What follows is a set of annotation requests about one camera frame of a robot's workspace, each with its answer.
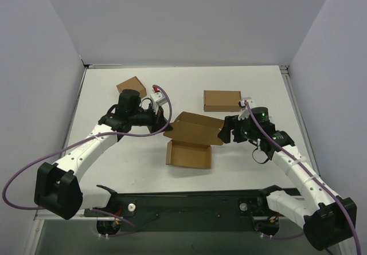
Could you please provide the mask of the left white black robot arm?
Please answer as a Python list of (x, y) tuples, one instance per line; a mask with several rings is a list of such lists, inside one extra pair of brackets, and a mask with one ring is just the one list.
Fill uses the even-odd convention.
[(124, 136), (133, 136), (132, 127), (147, 127), (146, 136), (171, 131), (170, 118), (164, 117), (164, 104), (171, 104), (167, 93), (153, 86), (150, 104), (144, 109), (138, 91), (125, 89), (118, 102), (103, 115), (88, 137), (68, 147), (54, 163), (43, 163), (37, 170), (34, 202), (63, 219), (71, 219), (81, 209), (98, 209), (113, 215), (118, 208), (117, 192), (96, 185), (84, 189), (80, 181), (87, 170)]

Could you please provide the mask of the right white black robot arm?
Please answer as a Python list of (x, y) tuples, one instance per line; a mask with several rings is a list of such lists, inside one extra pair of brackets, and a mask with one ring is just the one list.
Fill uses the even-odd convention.
[(266, 107), (252, 108), (246, 100), (240, 115), (225, 117), (218, 137), (224, 143), (250, 142), (284, 172), (303, 201), (278, 186), (264, 189), (261, 198), (266, 209), (301, 227), (313, 248), (325, 250), (353, 238), (356, 252), (361, 254), (356, 204), (351, 198), (342, 198), (320, 178), (288, 133), (276, 129)]

